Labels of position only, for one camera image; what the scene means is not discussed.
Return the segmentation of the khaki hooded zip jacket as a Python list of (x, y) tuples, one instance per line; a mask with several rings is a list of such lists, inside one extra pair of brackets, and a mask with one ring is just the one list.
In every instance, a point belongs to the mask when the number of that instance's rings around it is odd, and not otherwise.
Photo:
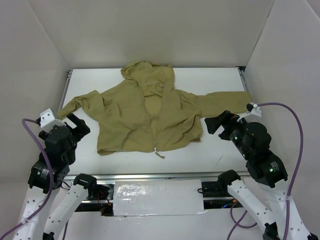
[(246, 111), (251, 95), (246, 91), (220, 91), (196, 95), (175, 88), (170, 65), (133, 61), (121, 69), (121, 83), (104, 92), (93, 90), (74, 97), (58, 117), (82, 109), (98, 122), (97, 153), (155, 152), (160, 154), (199, 142), (202, 118), (224, 111)]

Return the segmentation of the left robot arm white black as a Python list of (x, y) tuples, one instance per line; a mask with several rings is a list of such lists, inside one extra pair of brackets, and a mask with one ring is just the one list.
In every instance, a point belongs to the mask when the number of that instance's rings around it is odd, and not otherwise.
[(66, 237), (70, 218), (85, 199), (98, 194), (97, 179), (81, 173), (75, 177), (62, 202), (52, 210), (70, 165), (76, 160), (78, 142), (90, 133), (85, 121), (74, 114), (67, 115), (75, 127), (57, 119), (50, 109), (34, 121), (41, 132), (35, 136), (24, 118), (22, 125), (37, 144), (40, 154), (28, 179), (29, 196), (21, 222), (13, 228), (15, 240), (58, 240)]

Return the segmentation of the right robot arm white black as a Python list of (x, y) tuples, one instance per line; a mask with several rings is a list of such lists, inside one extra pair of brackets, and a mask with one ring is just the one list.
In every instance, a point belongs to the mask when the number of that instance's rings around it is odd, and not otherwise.
[(218, 176), (217, 189), (223, 196), (233, 196), (255, 220), (264, 240), (316, 240), (318, 237), (304, 225), (294, 200), (289, 195), (288, 174), (282, 160), (270, 150), (272, 140), (267, 128), (259, 122), (224, 111), (208, 117), (209, 134), (219, 127), (221, 140), (231, 141), (246, 161), (249, 175), (265, 194), (266, 207), (246, 186), (234, 170)]

